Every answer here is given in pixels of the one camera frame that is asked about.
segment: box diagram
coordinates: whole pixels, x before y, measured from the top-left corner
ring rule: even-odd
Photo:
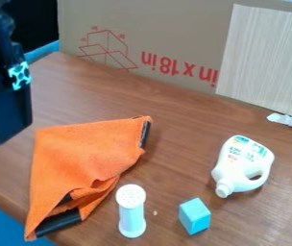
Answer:
[[[102,30],[86,35],[86,45],[80,46],[84,53],[79,56],[118,69],[136,69],[138,66],[128,58],[128,45],[111,30]]]

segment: wood panel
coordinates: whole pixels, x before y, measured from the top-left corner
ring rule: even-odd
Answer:
[[[83,246],[292,245],[292,129],[268,122],[270,111],[62,54],[34,63],[32,74],[35,122],[0,147],[3,211],[24,223],[36,129],[149,114],[155,123],[147,153],[118,184],[145,188],[146,233],[130,240],[118,232],[112,192],[85,222],[50,239]],[[236,134],[264,144],[276,160],[263,188],[220,199],[210,171],[222,144]],[[189,236],[178,220],[178,205],[194,197],[204,201],[212,219],[209,230]]]
[[[292,12],[234,5],[216,93],[292,115]]]

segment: bottle handle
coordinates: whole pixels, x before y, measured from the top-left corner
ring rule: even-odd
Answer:
[[[244,181],[243,181],[243,186],[245,187],[246,190],[252,190],[252,189],[256,189],[259,188],[260,186],[262,186],[263,184],[265,184],[265,182],[268,179],[269,176],[269,172],[270,172],[270,168],[266,168],[265,170],[261,170],[260,174],[261,177],[257,180],[249,180],[246,176],[244,176]]]

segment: cardboard box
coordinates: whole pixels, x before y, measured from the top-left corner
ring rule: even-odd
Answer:
[[[277,0],[59,0],[61,50],[214,93],[234,3],[292,12]]]

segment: white spool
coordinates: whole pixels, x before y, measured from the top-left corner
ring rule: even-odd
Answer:
[[[120,220],[118,229],[128,238],[136,238],[146,231],[144,217],[145,190],[136,184],[127,184],[116,192]]]

